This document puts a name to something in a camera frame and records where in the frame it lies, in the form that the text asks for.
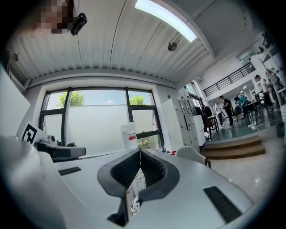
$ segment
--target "tree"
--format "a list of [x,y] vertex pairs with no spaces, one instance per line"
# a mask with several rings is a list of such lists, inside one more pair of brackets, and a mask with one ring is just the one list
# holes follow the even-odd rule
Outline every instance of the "tree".
[[135,95],[129,99],[130,105],[147,105],[144,101],[144,96]]
[[[67,98],[67,92],[65,92],[63,95],[60,95],[57,107],[64,108],[64,103],[66,101],[66,98]],[[81,95],[80,91],[73,91],[71,94],[70,106],[82,106],[82,105],[84,105],[84,95]]]
[[159,135],[138,139],[138,147],[153,150],[161,149]]

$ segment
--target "red label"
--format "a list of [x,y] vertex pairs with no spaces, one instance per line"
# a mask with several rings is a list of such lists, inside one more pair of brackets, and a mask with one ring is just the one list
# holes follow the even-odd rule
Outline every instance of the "red label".
[[134,140],[134,139],[136,139],[136,136],[130,136],[129,137],[129,140]]

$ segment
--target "man in black shirt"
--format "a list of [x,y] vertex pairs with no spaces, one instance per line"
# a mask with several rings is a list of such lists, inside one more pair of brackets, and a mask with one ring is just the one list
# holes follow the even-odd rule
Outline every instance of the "man in black shirt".
[[229,127],[228,129],[231,129],[234,127],[233,119],[232,119],[232,114],[231,114],[231,102],[229,99],[224,98],[222,95],[219,97],[221,101],[223,101],[223,109],[225,110],[228,119],[229,119]]

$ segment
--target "sky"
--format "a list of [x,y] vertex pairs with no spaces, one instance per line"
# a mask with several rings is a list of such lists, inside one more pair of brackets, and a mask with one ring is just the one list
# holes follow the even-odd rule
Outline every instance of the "sky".
[[[60,95],[64,92],[53,93],[50,95],[47,110],[58,109],[56,104],[59,103]],[[126,105],[125,91],[119,90],[81,90],[80,94],[84,95],[84,105]],[[129,91],[129,98],[135,95],[144,96],[147,105],[152,105],[149,93]]]

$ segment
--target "fluorescent light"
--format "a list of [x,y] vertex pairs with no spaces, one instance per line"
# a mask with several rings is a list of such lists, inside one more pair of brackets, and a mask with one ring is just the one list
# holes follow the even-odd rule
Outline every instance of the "fluorescent light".
[[196,34],[184,22],[182,22],[180,18],[155,2],[150,0],[138,0],[135,8],[152,14],[153,16],[168,23],[190,42],[197,37]]

